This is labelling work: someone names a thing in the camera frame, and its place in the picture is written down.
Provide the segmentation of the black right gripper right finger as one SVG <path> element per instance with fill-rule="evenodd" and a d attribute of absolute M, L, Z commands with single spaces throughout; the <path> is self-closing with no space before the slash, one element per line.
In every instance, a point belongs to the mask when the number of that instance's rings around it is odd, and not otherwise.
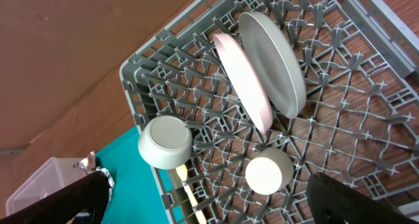
<path fill-rule="evenodd" d="M 315 223 L 416 223 L 321 172 L 309 177 L 306 195 Z"/>

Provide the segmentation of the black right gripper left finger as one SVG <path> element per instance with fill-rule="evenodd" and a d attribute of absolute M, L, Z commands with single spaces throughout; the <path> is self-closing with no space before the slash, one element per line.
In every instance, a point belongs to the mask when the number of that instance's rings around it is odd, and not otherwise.
<path fill-rule="evenodd" d="M 108 202 L 109 184 L 104 174 L 96 171 L 1 219 L 1 224 L 101 223 Z"/>

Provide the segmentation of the red foil wrapper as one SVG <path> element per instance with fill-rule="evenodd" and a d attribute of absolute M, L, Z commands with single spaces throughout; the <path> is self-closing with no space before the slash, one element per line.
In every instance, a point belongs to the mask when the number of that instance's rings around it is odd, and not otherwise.
<path fill-rule="evenodd" d="M 73 165 L 74 168 L 78 168 L 82 171 L 83 176 L 87 176 L 92 172 L 96 171 L 96 154 L 94 151 L 89 152 L 89 154 L 82 160 L 76 162 Z"/>

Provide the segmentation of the white paper cup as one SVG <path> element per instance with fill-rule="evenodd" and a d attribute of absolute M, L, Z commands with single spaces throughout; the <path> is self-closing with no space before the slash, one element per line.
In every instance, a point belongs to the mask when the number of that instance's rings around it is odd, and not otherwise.
<path fill-rule="evenodd" d="M 271 195 L 284 188 L 291 182 L 293 174 L 289 155 L 270 147 L 253 158 L 245 170 L 247 184 L 260 195 Z"/>

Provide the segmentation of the grey bowl with rice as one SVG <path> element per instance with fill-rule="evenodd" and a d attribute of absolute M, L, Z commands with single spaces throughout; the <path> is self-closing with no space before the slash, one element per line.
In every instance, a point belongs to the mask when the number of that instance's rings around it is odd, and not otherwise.
<path fill-rule="evenodd" d="M 184 120 L 171 115 L 152 119 L 140 134 L 138 151 L 152 167 L 171 170 L 191 157 L 192 132 Z"/>

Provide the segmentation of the yellow plastic spoon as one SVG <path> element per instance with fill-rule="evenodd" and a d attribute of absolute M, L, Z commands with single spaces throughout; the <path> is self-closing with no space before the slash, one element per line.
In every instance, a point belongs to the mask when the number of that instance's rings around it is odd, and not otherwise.
<path fill-rule="evenodd" d="M 178 166 L 176 169 L 177 175 L 179 176 L 180 180 L 184 183 L 188 178 L 188 170 L 185 164 Z M 189 198 L 191 206 L 194 208 L 198 205 L 196 198 L 194 197 L 193 191 L 190 185 L 183 185 L 183 188 Z M 199 224 L 206 224 L 207 219 L 202 210 L 193 211 L 194 215 L 196 216 Z"/>

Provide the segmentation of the pink rimmed white plate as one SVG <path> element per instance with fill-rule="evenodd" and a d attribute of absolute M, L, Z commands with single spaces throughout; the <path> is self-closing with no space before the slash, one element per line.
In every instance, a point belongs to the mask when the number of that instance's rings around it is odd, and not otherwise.
<path fill-rule="evenodd" d="M 213 42 L 237 97 L 257 130 L 265 134 L 272 126 L 272 110 L 249 58 L 229 34 L 214 34 Z"/>

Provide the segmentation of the grey plate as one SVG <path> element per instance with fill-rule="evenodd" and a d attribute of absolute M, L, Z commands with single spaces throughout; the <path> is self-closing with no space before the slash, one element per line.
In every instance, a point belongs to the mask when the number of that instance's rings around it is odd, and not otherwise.
<path fill-rule="evenodd" d="M 306 104 L 302 70 L 280 28 L 261 12 L 243 12 L 240 38 L 263 88 L 275 108 L 294 119 Z"/>

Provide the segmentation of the grey dishwasher rack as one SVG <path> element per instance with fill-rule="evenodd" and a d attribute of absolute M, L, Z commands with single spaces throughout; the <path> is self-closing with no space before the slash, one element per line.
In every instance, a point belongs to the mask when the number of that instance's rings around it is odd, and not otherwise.
<path fill-rule="evenodd" d="M 397 210 L 418 200 L 418 81 L 396 72 L 348 7 L 356 0 L 196 0 L 120 67 L 136 128 L 173 115 L 193 134 L 183 183 L 153 169 L 171 223 L 311 223 L 306 186 L 323 172 Z M 245 11 L 267 14 L 295 50 L 307 103 L 295 119 L 273 113 L 252 125 L 212 37 L 239 36 Z M 271 195 L 247 184 L 249 162 L 266 148 L 289 155 L 291 182 Z M 183 185 L 198 205 L 191 206 Z"/>

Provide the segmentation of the clear plastic bin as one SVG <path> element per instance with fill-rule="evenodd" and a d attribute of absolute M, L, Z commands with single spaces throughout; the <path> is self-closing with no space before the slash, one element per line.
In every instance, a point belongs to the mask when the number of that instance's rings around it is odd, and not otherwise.
<path fill-rule="evenodd" d="M 12 215 L 83 178 L 73 165 L 82 158 L 49 158 L 6 201 L 6 214 Z"/>

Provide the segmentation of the teal plastic tray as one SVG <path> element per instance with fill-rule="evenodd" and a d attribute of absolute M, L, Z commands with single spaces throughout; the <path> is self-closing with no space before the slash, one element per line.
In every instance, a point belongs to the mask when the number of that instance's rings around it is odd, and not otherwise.
<path fill-rule="evenodd" d="M 139 154 L 133 127 L 96 153 L 115 185 L 102 222 L 108 224 L 169 223 L 151 167 Z"/>

